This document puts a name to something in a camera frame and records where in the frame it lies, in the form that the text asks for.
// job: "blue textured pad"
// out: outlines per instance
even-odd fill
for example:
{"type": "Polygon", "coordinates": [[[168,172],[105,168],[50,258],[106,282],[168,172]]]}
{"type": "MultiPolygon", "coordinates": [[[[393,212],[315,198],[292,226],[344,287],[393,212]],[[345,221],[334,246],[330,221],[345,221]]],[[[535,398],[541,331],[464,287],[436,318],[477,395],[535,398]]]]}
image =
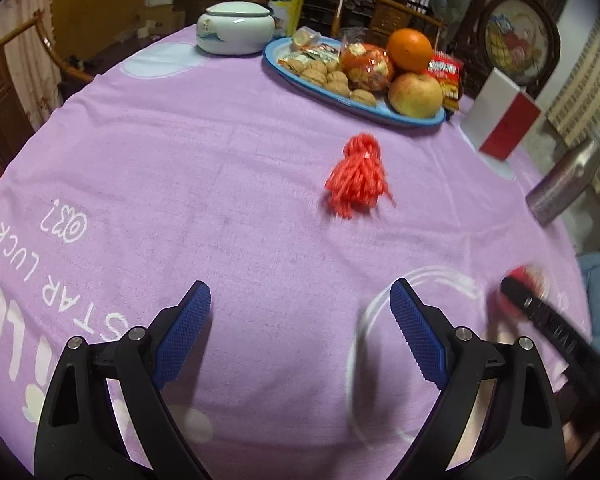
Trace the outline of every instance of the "blue textured pad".
{"type": "Polygon", "coordinates": [[[391,286],[389,301],[391,312],[394,313],[423,377],[442,390],[449,380],[444,347],[400,282],[391,286]]]}
{"type": "Polygon", "coordinates": [[[155,369],[151,380],[159,390],[166,383],[175,380],[180,373],[180,368],[198,338],[210,308],[211,291],[205,283],[200,283],[156,349],[155,369]]]}

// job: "apple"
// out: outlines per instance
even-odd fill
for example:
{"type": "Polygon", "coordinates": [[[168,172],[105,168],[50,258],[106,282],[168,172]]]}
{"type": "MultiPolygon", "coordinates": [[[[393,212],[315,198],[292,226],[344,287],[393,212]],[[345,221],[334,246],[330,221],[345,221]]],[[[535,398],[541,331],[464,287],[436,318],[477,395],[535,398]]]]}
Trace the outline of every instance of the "apple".
{"type": "Polygon", "coordinates": [[[399,114],[427,119],[442,106],[440,83],[429,74],[407,72],[389,87],[389,102],[399,114]]]}

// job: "screw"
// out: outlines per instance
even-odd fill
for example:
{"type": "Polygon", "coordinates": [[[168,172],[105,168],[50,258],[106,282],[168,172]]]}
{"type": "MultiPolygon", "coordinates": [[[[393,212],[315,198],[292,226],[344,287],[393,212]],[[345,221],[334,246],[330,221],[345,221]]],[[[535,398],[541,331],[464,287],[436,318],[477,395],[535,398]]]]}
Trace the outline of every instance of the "screw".
{"type": "Polygon", "coordinates": [[[472,338],[471,330],[465,326],[459,326],[456,328],[456,337],[460,341],[469,341],[472,338]]]}
{"type": "Polygon", "coordinates": [[[534,342],[531,341],[531,339],[529,339],[528,337],[521,337],[518,343],[525,350],[531,350],[534,347],[534,342]]]}
{"type": "Polygon", "coordinates": [[[74,336],[71,339],[69,339],[69,341],[67,342],[67,346],[71,349],[71,350],[75,350],[76,348],[78,348],[78,346],[80,346],[82,344],[82,338],[80,336],[74,336]]]}
{"type": "Polygon", "coordinates": [[[131,330],[129,330],[129,339],[131,341],[140,341],[144,334],[146,334],[146,330],[141,326],[135,326],[131,330]]]}

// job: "tablecloth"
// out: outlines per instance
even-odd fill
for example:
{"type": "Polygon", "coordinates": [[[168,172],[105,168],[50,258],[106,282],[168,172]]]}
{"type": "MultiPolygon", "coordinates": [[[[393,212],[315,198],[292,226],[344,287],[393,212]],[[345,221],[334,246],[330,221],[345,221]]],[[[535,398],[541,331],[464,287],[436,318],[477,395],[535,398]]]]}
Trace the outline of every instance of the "tablecloth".
{"type": "MultiPolygon", "coordinates": [[[[438,394],[388,308],[400,276],[454,325],[497,336],[493,293],[534,262],[551,302],[590,330],[563,224],[543,230],[526,208],[539,176],[522,150],[504,180],[457,118],[381,126],[300,93],[260,56],[204,56],[195,37],[187,28],[98,76],[0,180],[0,434],[29,468],[65,342],[147,326],[195,280],[212,313],[163,397],[217,480],[390,473],[438,394]],[[334,218],[324,183],[359,132],[379,141],[395,206],[334,218]]],[[[564,363],[518,329],[557,386],[564,363]]]]}

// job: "red and white box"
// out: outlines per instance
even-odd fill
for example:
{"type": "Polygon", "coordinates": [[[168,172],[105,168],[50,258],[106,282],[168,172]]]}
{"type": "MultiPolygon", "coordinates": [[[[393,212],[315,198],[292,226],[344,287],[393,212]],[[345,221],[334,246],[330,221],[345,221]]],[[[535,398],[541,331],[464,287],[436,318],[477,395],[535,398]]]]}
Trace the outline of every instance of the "red and white box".
{"type": "Polygon", "coordinates": [[[494,68],[460,128],[476,150],[506,160],[540,113],[526,92],[494,68]]]}

